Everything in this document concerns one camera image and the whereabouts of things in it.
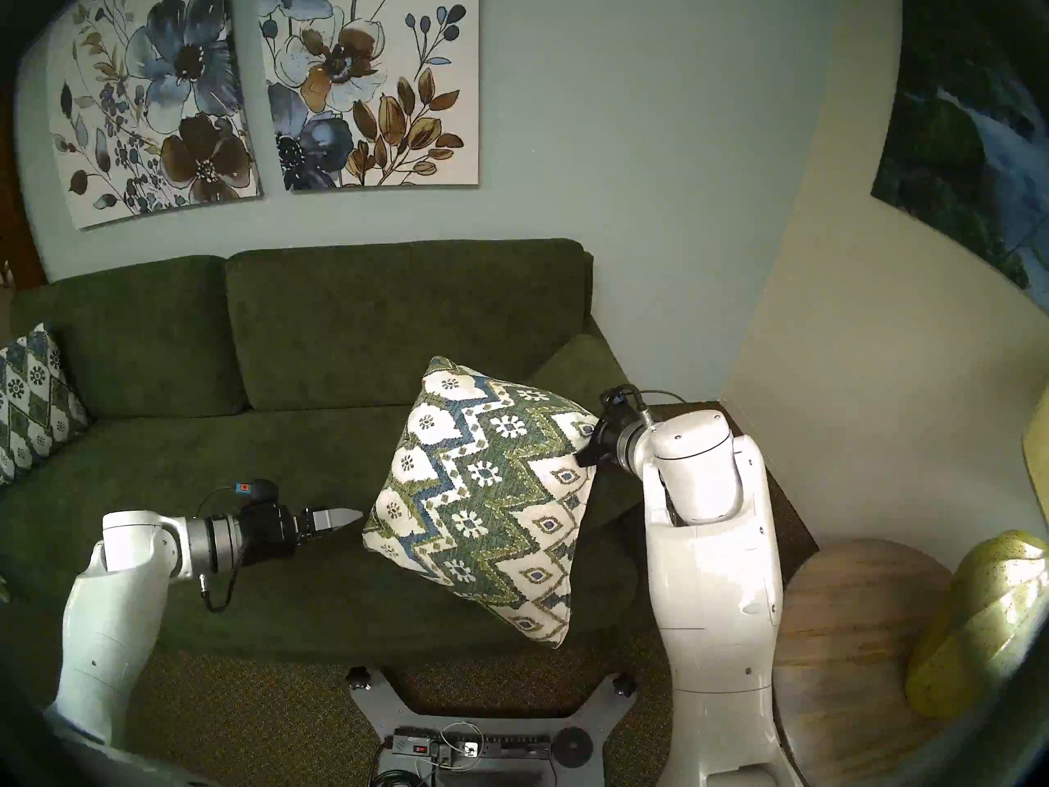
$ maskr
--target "canvas painting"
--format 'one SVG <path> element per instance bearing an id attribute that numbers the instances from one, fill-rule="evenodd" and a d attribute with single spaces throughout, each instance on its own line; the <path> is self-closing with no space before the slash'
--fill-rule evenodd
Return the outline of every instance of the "canvas painting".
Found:
<path id="1" fill-rule="evenodd" d="M 1024 16 L 996 17 L 980 0 L 903 0 L 899 82 L 872 193 L 1049 312 L 1049 82 L 1040 42 L 1018 43 L 1008 26 L 1049 34 L 1049 0 L 990 2 Z"/>
<path id="2" fill-rule="evenodd" d="M 258 0 L 288 190 L 476 185 L 477 0 Z"/>
<path id="3" fill-rule="evenodd" d="M 73 225 L 260 193 L 229 0 L 76 0 L 48 40 L 49 125 Z"/>

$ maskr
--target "round wooden table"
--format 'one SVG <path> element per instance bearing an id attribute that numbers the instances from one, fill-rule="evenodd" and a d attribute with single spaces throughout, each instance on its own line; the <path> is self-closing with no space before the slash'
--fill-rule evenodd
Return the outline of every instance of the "round wooden table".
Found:
<path id="1" fill-rule="evenodd" d="M 811 787 L 892 772 L 941 729 L 911 709 L 903 679 L 949 583 L 924 553 L 880 539 L 832 545 L 791 578 L 772 683 Z"/>

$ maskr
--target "couch backrest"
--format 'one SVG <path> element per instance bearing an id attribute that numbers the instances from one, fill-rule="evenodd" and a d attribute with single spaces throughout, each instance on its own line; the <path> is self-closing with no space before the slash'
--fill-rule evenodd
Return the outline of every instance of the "couch backrest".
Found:
<path id="1" fill-rule="evenodd" d="M 76 276 L 12 302 L 16 335 L 46 322 L 94 417 L 208 417 L 247 406 L 224 259 L 185 256 Z"/>
<path id="2" fill-rule="evenodd" d="M 237 359 L 257 409 L 406 404 L 434 355 L 523 381 L 587 313 L 568 239 L 249 251 L 227 262 Z"/>

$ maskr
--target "floor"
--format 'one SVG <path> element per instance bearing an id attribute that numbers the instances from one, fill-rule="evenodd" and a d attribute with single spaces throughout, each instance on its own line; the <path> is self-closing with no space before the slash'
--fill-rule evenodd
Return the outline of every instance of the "floor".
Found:
<path id="1" fill-rule="evenodd" d="M 663 414 L 682 410 L 667 406 Z M 816 546 L 779 486 L 769 483 L 789 579 Z M 41 677 L 39 657 L 28 664 L 46 693 L 53 673 Z M 612 672 L 633 674 L 640 690 L 605 747 L 606 783 L 655 785 L 669 749 L 671 704 L 650 613 L 640 632 L 607 631 L 553 652 L 536 647 L 387 676 L 420 712 L 529 717 L 571 714 Z M 356 709 L 344 675 L 345 666 L 154 654 L 132 699 L 128 748 L 226 787 L 364 785 L 379 739 Z"/>

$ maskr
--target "caster wheel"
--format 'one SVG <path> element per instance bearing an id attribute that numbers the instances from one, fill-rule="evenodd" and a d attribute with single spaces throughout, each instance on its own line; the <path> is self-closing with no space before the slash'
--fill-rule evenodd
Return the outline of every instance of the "caster wheel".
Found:
<path id="1" fill-rule="evenodd" d="M 354 690 L 358 688 L 369 690 L 371 688 L 371 675 L 368 674 L 368 669 L 363 665 L 355 665 L 346 675 L 346 682 L 349 683 L 349 687 Z"/>
<path id="2" fill-rule="evenodd" d="M 616 689 L 616 694 L 620 697 L 633 697 L 634 693 L 638 689 L 637 682 L 628 674 L 619 675 L 619 677 L 612 681 L 612 685 Z"/>

